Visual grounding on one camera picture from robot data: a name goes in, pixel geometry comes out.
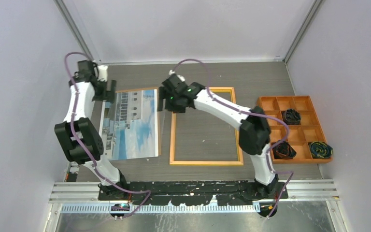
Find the yellow wooden picture frame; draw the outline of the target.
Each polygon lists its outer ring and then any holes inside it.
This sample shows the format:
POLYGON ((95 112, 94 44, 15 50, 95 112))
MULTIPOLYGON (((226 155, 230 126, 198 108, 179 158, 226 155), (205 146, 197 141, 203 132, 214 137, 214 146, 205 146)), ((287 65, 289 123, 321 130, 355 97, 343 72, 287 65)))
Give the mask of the yellow wooden picture frame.
POLYGON ((213 115, 194 109, 171 115, 169 164, 243 166, 239 133, 213 115))

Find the building and sky photo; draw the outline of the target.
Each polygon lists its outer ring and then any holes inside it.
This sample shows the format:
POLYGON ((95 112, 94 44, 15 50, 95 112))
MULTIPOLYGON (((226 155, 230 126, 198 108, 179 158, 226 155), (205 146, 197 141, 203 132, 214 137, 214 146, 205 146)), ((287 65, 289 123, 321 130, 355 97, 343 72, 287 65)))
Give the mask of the building and sky photo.
POLYGON ((118 90, 115 102, 105 102, 100 118, 100 135, 108 160, 158 157, 160 121, 156 87, 118 90))

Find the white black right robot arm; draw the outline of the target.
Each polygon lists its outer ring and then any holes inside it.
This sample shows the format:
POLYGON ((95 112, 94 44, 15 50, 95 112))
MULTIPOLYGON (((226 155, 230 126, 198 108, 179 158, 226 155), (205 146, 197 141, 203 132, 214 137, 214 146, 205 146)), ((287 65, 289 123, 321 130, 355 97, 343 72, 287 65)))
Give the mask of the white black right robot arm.
POLYGON ((197 82, 188 85, 183 76, 172 73, 158 88, 157 109, 185 113, 187 108, 207 112, 236 129, 238 146, 250 155, 254 167, 253 191, 265 199, 275 193, 279 178, 270 159, 271 128, 260 107, 237 105, 209 87, 197 82))

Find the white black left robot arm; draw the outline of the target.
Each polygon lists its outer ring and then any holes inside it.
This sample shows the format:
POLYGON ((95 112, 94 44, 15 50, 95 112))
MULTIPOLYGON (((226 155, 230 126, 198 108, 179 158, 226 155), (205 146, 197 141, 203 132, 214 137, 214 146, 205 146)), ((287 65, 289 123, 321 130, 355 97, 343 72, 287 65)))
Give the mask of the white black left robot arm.
POLYGON ((101 135, 90 120, 95 102, 115 101, 116 81, 108 90, 107 66, 90 60, 77 65, 69 81, 69 109, 63 122, 55 125, 55 135, 68 161, 88 168, 100 180, 102 193, 123 200, 129 193, 125 177, 106 158, 101 135))

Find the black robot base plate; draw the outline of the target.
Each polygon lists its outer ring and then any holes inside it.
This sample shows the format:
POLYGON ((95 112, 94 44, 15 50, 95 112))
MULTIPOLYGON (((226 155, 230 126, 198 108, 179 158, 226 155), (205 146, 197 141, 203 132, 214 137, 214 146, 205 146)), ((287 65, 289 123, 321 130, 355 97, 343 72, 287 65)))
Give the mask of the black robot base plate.
POLYGON ((219 206, 250 205, 253 201, 275 201, 279 196, 288 198, 284 182, 273 189, 260 187, 255 181, 132 181, 121 191, 114 186, 98 184, 100 201, 125 201, 134 205, 180 206, 208 205, 216 200, 219 206))

